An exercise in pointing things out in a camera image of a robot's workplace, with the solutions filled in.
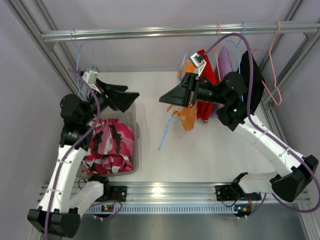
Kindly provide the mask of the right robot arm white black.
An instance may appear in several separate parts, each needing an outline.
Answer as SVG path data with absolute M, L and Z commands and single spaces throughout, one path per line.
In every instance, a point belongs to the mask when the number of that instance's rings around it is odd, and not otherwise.
M 185 73 L 182 83 L 159 98 L 159 102 L 191 107 L 197 101 L 222 104 L 217 111 L 220 122 L 246 139 L 274 167 L 275 172 L 241 173 L 233 184 L 242 192 L 274 194 L 293 202 L 312 180 L 319 161 L 291 149 L 272 133 L 255 114 L 247 111 L 241 96 L 248 92 L 244 78 L 229 72 L 217 85 L 202 81 L 196 73 Z

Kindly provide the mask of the pink camouflage trousers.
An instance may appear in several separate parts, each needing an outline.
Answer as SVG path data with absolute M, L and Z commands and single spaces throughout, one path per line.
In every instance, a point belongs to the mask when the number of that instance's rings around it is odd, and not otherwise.
M 94 119 L 89 125 L 95 128 L 81 163 L 82 172 L 93 176 L 133 171 L 134 129 L 118 118 Z

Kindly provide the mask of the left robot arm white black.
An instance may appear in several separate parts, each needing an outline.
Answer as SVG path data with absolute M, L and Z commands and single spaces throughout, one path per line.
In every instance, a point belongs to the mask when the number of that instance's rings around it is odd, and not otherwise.
M 126 85 L 114 85 L 97 80 L 98 91 L 91 87 L 91 96 L 82 100 L 74 93 L 60 101 L 60 116 L 64 125 L 60 134 L 58 156 L 48 187 L 37 208 L 30 209 L 27 220 L 44 235 L 73 238 L 81 218 L 95 202 L 111 202 L 111 186 L 105 176 L 92 176 L 75 196 L 71 196 L 75 178 L 89 149 L 95 125 L 106 108 L 125 112 L 139 97 Z

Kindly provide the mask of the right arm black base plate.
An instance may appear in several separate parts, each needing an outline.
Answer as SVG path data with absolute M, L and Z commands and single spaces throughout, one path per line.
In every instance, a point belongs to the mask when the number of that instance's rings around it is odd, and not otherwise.
M 220 202 L 248 201 L 249 197 L 253 201 L 262 200 L 262 196 L 260 193 L 244 193 L 244 191 L 238 185 L 233 184 L 216 185 L 215 191 L 217 200 Z

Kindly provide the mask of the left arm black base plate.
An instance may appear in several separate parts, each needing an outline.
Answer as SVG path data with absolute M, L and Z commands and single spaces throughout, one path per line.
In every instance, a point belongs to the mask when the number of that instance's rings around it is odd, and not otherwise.
M 103 195 L 98 199 L 99 202 L 116 200 L 125 202 L 127 199 L 127 186 L 124 185 L 111 185 L 103 190 Z

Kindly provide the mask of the orange white trousers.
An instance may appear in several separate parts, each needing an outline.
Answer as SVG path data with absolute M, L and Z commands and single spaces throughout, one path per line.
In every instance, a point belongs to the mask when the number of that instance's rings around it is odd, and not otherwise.
M 188 59 L 184 62 L 182 77 L 185 73 L 194 73 L 195 67 L 190 63 Z M 195 122 L 197 118 L 197 105 L 192 107 L 181 107 L 175 105 L 169 105 L 169 107 L 174 107 L 173 116 L 176 115 L 180 119 L 183 128 L 186 131 L 191 131 L 195 127 Z

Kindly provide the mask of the light blue wire hanger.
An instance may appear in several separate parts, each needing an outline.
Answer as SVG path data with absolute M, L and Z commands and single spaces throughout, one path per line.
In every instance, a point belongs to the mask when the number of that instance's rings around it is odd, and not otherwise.
M 87 68 L 94 65 L 93 62 L 94 62 L 95 52 L 96 52 L 98 44 L 92 43 L 90 40 L 88 40 L 88 41 L 83 42 L 80 45 L 78 45 L 76 43 L 76 38 L 74 37 L 75 33 L 76 33 L 76 30 L 74 28 L 70 30 L 70 39 L 71 39 L 73 45 L 75 46 L 75 49 L 77 52 L 75 69 L 78 72 L 81 72 L 81 71 L 85 71 Z M 85 64 L 84 60 L 81 60 L 82 48 L 83 48 L 83 46 L 85 46 L 87 44 L 91 45 L 91 59 L 90 59 L 89 64 Z M 89 93 L 88 93 L 89 90 L 85 87 L 85 85 L 80 81 L 80 79 L 78 77 L 76 78 L 76 83 L 77 83 L 77 89 L 78 89 L 78 96 L 82 96 L 82 99 L 86 100 L 89 95 Z

